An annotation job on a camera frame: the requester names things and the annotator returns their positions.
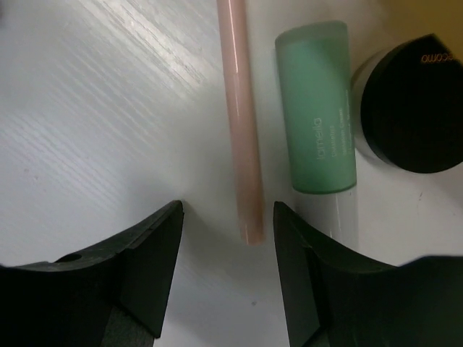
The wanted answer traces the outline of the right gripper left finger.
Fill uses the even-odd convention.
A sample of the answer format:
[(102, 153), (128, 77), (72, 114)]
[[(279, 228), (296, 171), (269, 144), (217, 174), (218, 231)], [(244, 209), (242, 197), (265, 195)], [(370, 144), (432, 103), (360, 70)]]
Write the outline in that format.
[(174, 200), (55, 262), (1, 268), (3, 346), (152, 346), (161, 337), (182, 237)]

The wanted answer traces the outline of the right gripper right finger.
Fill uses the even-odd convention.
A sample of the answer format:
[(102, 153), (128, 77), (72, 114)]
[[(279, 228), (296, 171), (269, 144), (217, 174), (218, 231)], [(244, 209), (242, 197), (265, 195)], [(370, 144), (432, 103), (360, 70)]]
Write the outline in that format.
[(273, 232), (291, 346), (460, 346), (462, 258), (395, 267), (307, 224), (283, 202)]

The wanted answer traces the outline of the pink concealer stick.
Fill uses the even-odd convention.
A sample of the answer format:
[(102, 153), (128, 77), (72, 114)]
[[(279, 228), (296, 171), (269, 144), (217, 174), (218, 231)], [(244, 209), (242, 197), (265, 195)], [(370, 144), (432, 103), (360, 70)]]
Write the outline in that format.
[(242, 239), (265, 239), (263, 183), (244, 1), (217, 1), (237, 213)]

